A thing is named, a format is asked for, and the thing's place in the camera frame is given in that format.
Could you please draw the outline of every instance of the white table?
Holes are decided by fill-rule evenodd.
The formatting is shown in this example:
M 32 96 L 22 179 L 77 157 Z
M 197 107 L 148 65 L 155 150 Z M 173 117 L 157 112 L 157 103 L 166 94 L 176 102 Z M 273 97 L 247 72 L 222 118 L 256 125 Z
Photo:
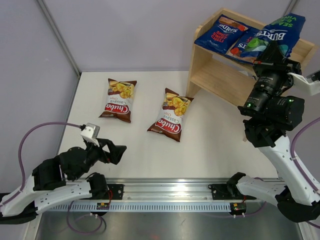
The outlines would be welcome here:
M 132 123 L 98 118 L 106 104 L 108 78 L 137 80 Z M 156 121 L 165 88 L 184 96 L 187 78 L 187 71 L 82 73 L 68 122 L 96 124 L 100 126 L 99 138 L 127 146 L 118 165 L 97 162 L 89 173 L 117 179 L 229 178 L 236 172 L 277 178 L 268 159 L 250 142 L 243 141 L 244 117 L 238 109 L 204 90 L 196 94 L 186 112 L 180 143 L 147 132 Z M 79 129 L 67 126 L 59 152 L 74 146 L 85 144 Z

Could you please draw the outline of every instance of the gray wall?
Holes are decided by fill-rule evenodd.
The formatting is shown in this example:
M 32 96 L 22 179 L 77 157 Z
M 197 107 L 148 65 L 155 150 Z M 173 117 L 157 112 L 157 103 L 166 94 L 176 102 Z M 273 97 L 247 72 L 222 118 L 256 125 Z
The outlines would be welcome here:
M 65 121 L 77 78 L 34 0 L 2 0 L 0 8 L 0 191 L 21 184 L 18 146 L 33 126 Z M 26 175 L 54 157 L 61 126 L 38 129 L 25 142 Z M 0 225 L 2 240 L 18 240 L 25 225 Z
M 300 0 L 296 8 L 295 14 L 305 16 L 306 21 L 300 34 L 301 38 L 304 38 L 310 42 L 313 42 L 320 46 L 320 1 L 319 0 Z M 317 70 L 320 70 L 320 50 L 311 59 L 309 65 L 304 71 L 304 75 L 311 74 Z M 320 94 L 313 97 L 301 94 L 298 90 L 294 90 L 292 94 L 297 93 L 298 97 L 305 99 L 305 110 L 303 115 L 303 122 L 290 134 L 294 136 L 302 127 L 311 122 L 312 120 L 320 117 Z M 307 130 L 296 143 L 296 152 L 303 160 L 305 165 L 309 168 L 310 172 L 320 181 L 320 123 L 317 123 L 309 130 Z M 314 221 L 320 225 L 320 217 Z M 320 239 L 320 230 L 316 230 Z
M 44 0 L 85 71 L 187 70 L 197 27 L 222 7 L 265 23 L 289 0 Z

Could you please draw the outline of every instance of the potato chip image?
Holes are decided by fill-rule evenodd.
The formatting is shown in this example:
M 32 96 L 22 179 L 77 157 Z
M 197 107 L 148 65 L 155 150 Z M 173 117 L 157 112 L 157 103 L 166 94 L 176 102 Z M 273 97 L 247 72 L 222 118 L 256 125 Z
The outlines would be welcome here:
M 175 96 L 174 98 L 172 98 L 172 105 L 175 108 L 181 108 L 184 104 L 184 101 L 182 101 L 179 97 Z

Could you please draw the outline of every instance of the wooden shelf board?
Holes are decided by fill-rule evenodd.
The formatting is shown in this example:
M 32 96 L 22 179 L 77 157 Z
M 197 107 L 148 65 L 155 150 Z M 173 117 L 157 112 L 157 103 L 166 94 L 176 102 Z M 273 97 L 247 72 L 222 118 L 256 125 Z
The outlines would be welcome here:
M 190 81 L 235 106 L 244 105 L 256 82 L 216 59 L 208 61 Z
M 194 44 L 196 48 L 200 48 L 200 49 L 203 49 L 205 50 L 206 52 L 208 53 L 211 53 L 213 56 L 215 57 L 218 57 L 219 59 L 222 59 L 223 61 L 227 62 L 227 63 L 230 63 L 238 68 L 241 68 L 243 69 L 244 71 L 247 71 L 248 73 L 252 74 L 253 76 L 255 76 L 255 71 L 253 69 L 253 66 L 250 65 L 250 64 L 246 64 L 246 63 L 241 63 L 241 62 L 238 62 L 238 61 L 235 61 L 235 60 L 232 60 L 230 58 L 227 58 L 219 53 L 216 53 L 214 51 L 211 51 L 211 50 L 208 50 L 208 49 L 205 49 L 204 47 L 202 46 L 199 46 L 199 45 L 196 45 Z M 299 63 L 301 63 L 303 60 L 304 60 L 304 57 L 295 53 L 295 52 L 292 52 L 291 53 L 291 57 L 290 57 L 291 60 L 294 60 L 294 61 L 297 61 Z
M 196 48 L 203 49 L 206 52 L 211 53 L 213 56 L 218 57 L 219 59 L 222 59 L 223 61 L 226 61 L 227 63 L 230 63 L 230 64 L 232 64 L 232 65 L 234 65 L 236 67 L 239 67 L 239 68 L 247 71 L 248 73 L 250 73 L 250 74 L 252 74 L 254 76 L 256 75 L 254 69 L 252 68 L 252 66 L 250 64 L 240 63 L 238 61 L 235 61 L 235 60 L 232 60 L 230 58 L 227 58 L 227 57 L 225 57 L 225 56 L 223 56 L 223 55 L 221 55 L 219 53 L 216 53 L 214 51 L 210 51 L 208 49 L 205 49 L 202 46 L 199 46 L 199 45 L 196 45 L 196 44 L 194 44 L 194 45 L 195 45 Z

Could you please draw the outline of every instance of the chip bag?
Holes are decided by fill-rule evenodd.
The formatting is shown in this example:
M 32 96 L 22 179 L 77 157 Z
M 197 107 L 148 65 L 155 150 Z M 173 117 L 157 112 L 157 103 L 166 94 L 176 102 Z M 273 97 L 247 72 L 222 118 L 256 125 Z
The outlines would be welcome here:
M 249 28 L 225 56 L 240 63 L 253 64 L 253 61 L 256 59 L 255 57 L 241 57 L 241 53 L 259 31 L 259 29 L 254 27 Z
M 300 38 L 300 32 L 306 18 L 294 13 L 289 13 L 259 31 L 247 44 L 240 54 L 242 58 L 257 58 L 268 46 L 269 42 L 276 41 L 282 54 L 288 58 L 292 49 Z
M 248 26 L 221 15 L 205 34 L 194 41 L 195 44 L 219 54 L 226 54 L 232 44 L 248 30 Z
M 164 134 L 180 142 L 183 118 L 192 100 L 192 97 L 179 96 L 178 93 L 166 88 L 157 121 L 147 131 Z
M 131 123 L 131 110 L 137 81 L 116 81 L 108 79 L 109 89 L 104 112 L 99 118 L 117 118 Z

